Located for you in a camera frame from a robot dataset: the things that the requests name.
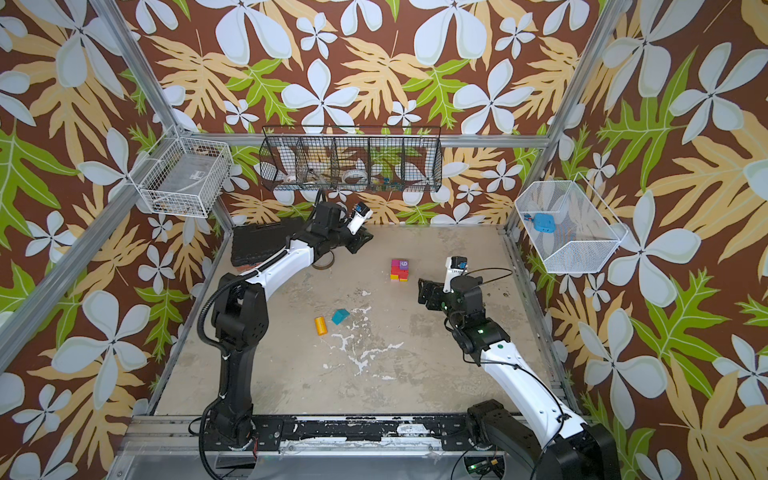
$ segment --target white wire basket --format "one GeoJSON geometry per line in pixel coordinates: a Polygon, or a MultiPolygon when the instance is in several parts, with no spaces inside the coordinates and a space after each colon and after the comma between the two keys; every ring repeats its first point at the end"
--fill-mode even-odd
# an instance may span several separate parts
{"type": "Polygon", "coordinates": [[[629,232],[598,192],[589,183],[587,186],[593,198],[614,216],[614,226],[575,181],[537,181],[515,200],[518,215],[548,273],[599,272],[629,232]],[[542,215],[541,222],[536,220],[538,215],[542,215]]]}
{"type": "Polygon", "coordinates": [[[160,149],[156,163],[136,186],[156,214],[206,218],[233,164],[232,152],[219,141],[176,137],[160,149]]]}

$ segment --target orange cylinder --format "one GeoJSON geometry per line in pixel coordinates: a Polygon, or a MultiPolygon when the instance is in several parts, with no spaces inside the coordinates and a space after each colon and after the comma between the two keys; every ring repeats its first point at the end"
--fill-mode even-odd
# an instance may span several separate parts
{"type": "Polygon", "coordinates": [[[317,329],[318,335],[325,335],[328,333],[328,328],[326,327],[326,317],[318,316],[315,318],[315,328],[317,329]]]}

